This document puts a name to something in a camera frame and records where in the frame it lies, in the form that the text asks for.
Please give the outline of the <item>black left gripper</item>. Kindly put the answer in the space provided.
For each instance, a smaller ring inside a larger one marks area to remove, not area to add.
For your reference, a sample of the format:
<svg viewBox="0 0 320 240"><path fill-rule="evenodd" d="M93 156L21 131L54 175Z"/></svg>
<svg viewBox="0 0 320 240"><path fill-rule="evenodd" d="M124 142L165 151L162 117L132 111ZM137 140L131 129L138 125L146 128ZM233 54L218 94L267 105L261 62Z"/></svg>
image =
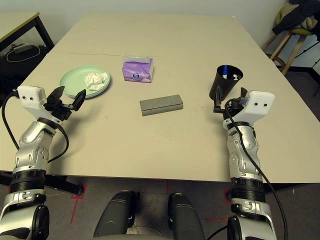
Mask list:
<svg viewBox="0 0 320 240"><path fill-rule="evenodd" d="M62 122L70 117L72 110L78 111L86 98L86 90L83 89L75 96L72 104L64 104L61 101L64 89L64 86L59 86L54 89L47 97L47 103L44 104L44 108L49 111L52 116Z"/></svg>

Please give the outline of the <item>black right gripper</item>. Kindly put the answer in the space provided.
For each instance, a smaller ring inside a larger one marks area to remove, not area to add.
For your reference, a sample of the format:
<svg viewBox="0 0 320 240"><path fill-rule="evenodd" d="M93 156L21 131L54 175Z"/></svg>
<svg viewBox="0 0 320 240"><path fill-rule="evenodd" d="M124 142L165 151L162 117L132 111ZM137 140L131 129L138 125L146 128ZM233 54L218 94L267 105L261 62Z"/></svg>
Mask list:
<svg viewBox="0 0 320 240"><path fill-rule="evenodd" d="M229 116L234 117L240 111L244 109L245 104L248 102L248 90L244 87L240 88L240 97L232 98L226 102L224 109L221 108L222 103L222 89L220 85L217 85L214 93L214 107L213 112L222 114L224 118Z"/></svg>

